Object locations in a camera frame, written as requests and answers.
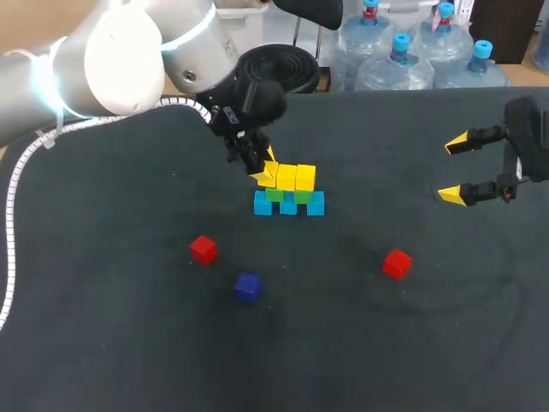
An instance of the green block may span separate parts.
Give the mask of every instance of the green block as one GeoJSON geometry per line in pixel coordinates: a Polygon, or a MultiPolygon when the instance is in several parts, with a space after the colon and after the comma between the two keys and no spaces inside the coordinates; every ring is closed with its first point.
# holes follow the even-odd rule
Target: green block
{"type": "Polygon", "coordinates": [[[312,202],[312,191],[295,191],[293,202],[296,204],[308,204],[312,202]]]}
{"type": "Polygon", "coordinates": [[[274,187],[268,187],[265,189],[267,193],[267,200],[270,202],[284,202],[284,191],[279,191],[274,187]]]}

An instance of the yellow block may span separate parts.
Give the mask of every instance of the yellow block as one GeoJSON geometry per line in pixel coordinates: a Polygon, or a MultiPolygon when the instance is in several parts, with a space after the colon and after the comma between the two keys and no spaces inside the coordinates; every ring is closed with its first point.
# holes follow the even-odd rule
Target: yellow block
{"type": "Polygon", "coordinates": [[[459,143],[463,143],[463,142],[466,142],[467,141],[467,137],[468,137],[468,132],[465,132],[463,133],[462,135],[459,135],[458,137],[456,137],[454,140],[452,140],[451,142],[448,142],[444,145],[444,147],[446,148],[446,151],[450,154],[452,154],[452,152],[449,151],[449,146],[454,146],[455,144],[459,144],[459,143]]]}
{"type": "Polygon", "coordinates": [[[298,167],[294,165],[279,165],[276,175],[276,188],[280,191],[295,191],[295,175],[298,167]]]}
{"type": "Polygon", "coordinates": [[[448,187],[446,189],[441,189],[440,191],[438,191],[438,194],[446,202],[452,202],[460,204],[462,206],[467,206],[460,196],[460,189],[460,186],[448,187]]]}
{"type": "Polygon", "coordinates": [[[317,178],[316,166],[298,165],[298,172],[295,177],[295,190],[296,191],[314,191],[316,178],[317,178]]]}
{"type": "Polygon", "coordinates": [[[265,168],[262,173],[251,175],[257,180],[257,184],[263,187],[276,187],[276,174],[278,163],[276,161],[265,161],[265,168]]]}

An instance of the white container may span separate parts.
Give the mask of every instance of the white container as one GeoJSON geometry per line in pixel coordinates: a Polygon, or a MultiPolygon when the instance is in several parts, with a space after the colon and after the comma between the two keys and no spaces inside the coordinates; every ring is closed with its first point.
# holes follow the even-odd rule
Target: white container
{"type": "Polygon", "coordinates": [[[249,9],[217,9],[223,27],[239,54],[263,44],[263,20],[268,4],[249,9]]]}

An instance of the red block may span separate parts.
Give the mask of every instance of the red block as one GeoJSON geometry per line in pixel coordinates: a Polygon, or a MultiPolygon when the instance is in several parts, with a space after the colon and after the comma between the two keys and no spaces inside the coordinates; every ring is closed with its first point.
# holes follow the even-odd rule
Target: red block
{"type": "Polygon", "coordinates": [[[190,244],[190,250],[192,257],[204,266],[208,266],[217,256],[217,245],[204,235],[190,244]]]}
{"type": "Polygon", "coordinates": [[[383,264],[383,271],[397,281],[402,280],[412,267],[412,258],[406,253],[395,249],[387,256],[383,264]]]}

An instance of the cyan block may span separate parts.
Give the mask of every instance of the cyan block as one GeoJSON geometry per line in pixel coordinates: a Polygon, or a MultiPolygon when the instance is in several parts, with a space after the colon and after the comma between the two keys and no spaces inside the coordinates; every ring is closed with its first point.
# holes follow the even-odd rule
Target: cyan block
{"type": "Polygon", "coordinates": [[[254,214],[256,216],[273,215],[273,203],[267,200],[267,195],[264,191],[256,191],[254,197],[254,214]]]}
{"type": "Polygon", "coordinates": [[[298,205],[293,201],[292,192],[284,192],[284,202],[281,202],[280,213],[281,215],[296,215],[298,213],[298,205]]]}
{"type": "Polygon", "coordinates": [[[259,276],[251,273],[241,273],[238,275],[237,284],[234,286],[234,293],[239,300],[256,302],[261,292],[262,287],[259,276]]]}
{"type": "Polygon", "coordinates": [[[308,216],[324,216],[324,192],[313,191],[312,200],[307,203],[308,216]]]}

